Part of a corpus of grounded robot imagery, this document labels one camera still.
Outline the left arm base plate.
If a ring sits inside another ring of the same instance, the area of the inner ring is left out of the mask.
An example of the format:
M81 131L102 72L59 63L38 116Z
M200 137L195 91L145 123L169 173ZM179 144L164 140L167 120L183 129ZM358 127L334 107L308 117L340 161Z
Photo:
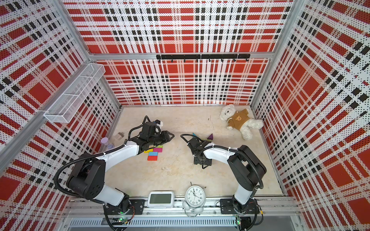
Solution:
M113 206L108 204L106 214L113 215L141 215L145 207L146 200L144 199L129 199L123 202L123 205Z

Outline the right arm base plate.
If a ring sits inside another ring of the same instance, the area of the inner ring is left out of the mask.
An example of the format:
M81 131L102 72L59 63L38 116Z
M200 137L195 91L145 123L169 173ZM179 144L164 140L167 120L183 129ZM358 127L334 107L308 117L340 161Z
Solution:
M220 199L220 210L222 214L259 214L260 209L256 200L250 198L246 204L242 205L234 197Z

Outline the red block front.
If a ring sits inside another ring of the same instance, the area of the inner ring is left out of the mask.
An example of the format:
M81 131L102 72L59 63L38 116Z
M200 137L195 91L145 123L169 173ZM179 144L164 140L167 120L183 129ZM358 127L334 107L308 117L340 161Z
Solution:
M148 161L157 161L158 160L158 156L148 156L147 160Z

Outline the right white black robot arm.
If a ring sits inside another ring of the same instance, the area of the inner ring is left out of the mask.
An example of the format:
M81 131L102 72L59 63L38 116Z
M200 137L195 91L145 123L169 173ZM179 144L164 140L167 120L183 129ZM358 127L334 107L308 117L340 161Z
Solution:
M267 173L266 167L253 151L245 145L232 149L195 136L187 141L187 146L194 157L194 164L201 165L203 169L211 166L213 160L229 165L238 188L228 205L238 214L248 213L255 205L254 195L264 188L263 177Z

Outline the magenta block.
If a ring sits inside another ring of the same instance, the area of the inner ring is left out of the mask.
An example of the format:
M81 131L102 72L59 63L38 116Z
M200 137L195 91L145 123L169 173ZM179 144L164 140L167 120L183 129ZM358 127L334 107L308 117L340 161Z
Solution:
M153 148L153 152L162 153L163 149L162 148Z

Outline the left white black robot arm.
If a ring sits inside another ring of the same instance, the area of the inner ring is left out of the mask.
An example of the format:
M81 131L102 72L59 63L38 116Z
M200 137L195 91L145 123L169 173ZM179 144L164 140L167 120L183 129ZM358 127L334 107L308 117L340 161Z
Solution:
M124 144L95 155L82 154L78 159L63 165L53 178L56 189L73 197L82 197L104 208L116 207L119 213L125 214L134 207L129 195L111 188L105 183L105 174L113 166L124 160L137 156L152 146L163 145L174 138L174 134L163 131L163 122L145 119L139 126L141 131Z

